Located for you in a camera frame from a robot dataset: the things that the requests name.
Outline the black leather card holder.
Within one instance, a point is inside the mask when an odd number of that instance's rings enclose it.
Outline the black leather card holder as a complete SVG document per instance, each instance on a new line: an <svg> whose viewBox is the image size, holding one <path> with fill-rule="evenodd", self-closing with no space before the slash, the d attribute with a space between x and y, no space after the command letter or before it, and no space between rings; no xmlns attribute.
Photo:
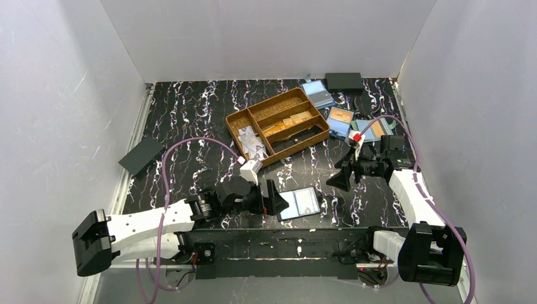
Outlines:
<svg viewBox="0 0 537 304"><path fill-rule="evenodd" d="M320 195L314 187L279 193L288 207L277 215L279 221L298 219L320 213Z"/></svg>

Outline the green card wallet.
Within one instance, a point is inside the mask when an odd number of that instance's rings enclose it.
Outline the green card wallet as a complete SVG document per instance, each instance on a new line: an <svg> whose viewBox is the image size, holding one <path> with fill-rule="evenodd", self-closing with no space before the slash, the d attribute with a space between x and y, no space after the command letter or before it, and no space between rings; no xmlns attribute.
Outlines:
<svg viewBox="0 0 537 304"><path fill-rule="evenodd" d="M363 129L368 126L369 123L369 120L353 120L351 121L351 128L362 133ZM395 129L396 125L397 123L394 120L380 118L367 129L365 132L364 142L376 142L380 141L382 136L393 135L393 130Z"/></svg>

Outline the dark grey card case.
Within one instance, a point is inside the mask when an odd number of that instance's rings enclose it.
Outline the dark grey card case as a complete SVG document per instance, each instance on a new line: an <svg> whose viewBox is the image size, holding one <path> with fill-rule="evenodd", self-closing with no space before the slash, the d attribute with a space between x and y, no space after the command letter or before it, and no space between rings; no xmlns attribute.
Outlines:
<svg viewBox="0 0 537 304"><path fill-rule="evenodd" d="M121 158L118 164L126 169L129 174L136 176L149 167L164 149L165 147L162 143L151 136L146 136Z"/></svg>

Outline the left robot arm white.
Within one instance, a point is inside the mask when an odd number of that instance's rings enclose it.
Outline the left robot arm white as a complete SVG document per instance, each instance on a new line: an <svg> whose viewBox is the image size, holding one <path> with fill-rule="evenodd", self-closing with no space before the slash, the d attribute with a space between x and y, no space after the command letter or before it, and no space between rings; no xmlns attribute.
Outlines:
<svg viewBox="0 0 537 304"><path fill-rule="evenodd" d="M89 277L126 260L147 259L178 264L214 262L210 241L193 241L188 235L221 221L226 215L250 212L278 215L289 203L272 179L267 195L242 177L232 177L218 187L208 187L164 208L126 215L106 215L95 210L72 233L77 275Z"/></svg>

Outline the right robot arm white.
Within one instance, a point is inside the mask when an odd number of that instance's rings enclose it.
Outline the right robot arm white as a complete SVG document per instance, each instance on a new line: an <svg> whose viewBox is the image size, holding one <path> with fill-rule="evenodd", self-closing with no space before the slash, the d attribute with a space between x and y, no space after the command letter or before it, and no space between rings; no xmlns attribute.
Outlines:
<svg viewBox="0 0 537 304"><path fill-rule="evenodd" d="M327 185L350 190L350 177L382 177L404 209L409 231L405 237L387 229L371 229L369 249L384 255L398 267L405 282L454 286L460 279L464 252L456 235L466 240L464 230L451 230L433 210L433 199L422 185L415 162L399 152L372 158L344 156L335 165L339 172Z"/></svg>

